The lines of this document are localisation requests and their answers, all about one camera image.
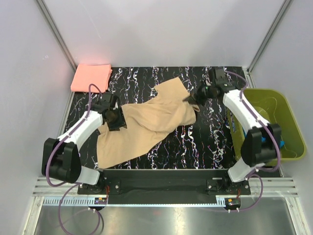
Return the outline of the beige t shirt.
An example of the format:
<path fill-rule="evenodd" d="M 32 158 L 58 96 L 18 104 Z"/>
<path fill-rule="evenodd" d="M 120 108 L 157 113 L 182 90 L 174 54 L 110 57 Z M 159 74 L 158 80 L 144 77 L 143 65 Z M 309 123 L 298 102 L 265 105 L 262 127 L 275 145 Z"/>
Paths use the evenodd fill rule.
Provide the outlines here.
<path fill-rule="evenodd" d="M 179 77 L 154 87 L 156 97 L 144 103 L 122 105 L 126 127 L 110 131 L 101 125 L 97 139 L 97 160 L 100 169 L 106 169 L 148 153 L 178 126 L 196 122 L 197 105 L 185 99 L 189 92 Z"/>

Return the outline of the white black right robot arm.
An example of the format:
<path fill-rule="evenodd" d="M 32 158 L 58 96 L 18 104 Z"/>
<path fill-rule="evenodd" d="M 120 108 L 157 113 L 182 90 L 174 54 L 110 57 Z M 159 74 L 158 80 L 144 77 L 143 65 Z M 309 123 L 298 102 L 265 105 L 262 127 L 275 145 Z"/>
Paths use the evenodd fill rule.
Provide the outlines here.
<path fill-rule="evenodd" d="M 277 160 L 281 163 L 280 143 L 281 127 L 263 118 L 249 103 L 244 89 L 229 82 L 229 71 L 212 67 L 209 78 L 201 82 L 196 91 L 186 99 L 190 104 L 203 106 L 207 100 L 218 98 L 237 118 L 246 137 L 240 150 L 240 158 L 228 169 L 222 181 L 224 192 L 233 194 L 240 187 L 239 182 L 246 180 L 257 170 L 266 171 L 265 165 Z"/>

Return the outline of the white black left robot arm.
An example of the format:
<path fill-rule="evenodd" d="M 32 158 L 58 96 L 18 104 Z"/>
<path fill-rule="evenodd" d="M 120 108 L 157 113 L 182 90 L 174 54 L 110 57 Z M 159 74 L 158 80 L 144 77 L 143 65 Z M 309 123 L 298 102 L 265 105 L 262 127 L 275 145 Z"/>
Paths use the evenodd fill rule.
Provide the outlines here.
<path fill-rule="evenodd" d="M 110 131 L 126 128 L 126 121 L 118 96 L 105 92 L 95 103 L 89 102 L 83 116 L 68 131 L 44 142 L 42 174 L 49 185 L 64 183 L 87 184 L 96 194 L 105 190 L 100 172 L 81 165 L 80 149 L 90 135 L 103 124 Z"/>

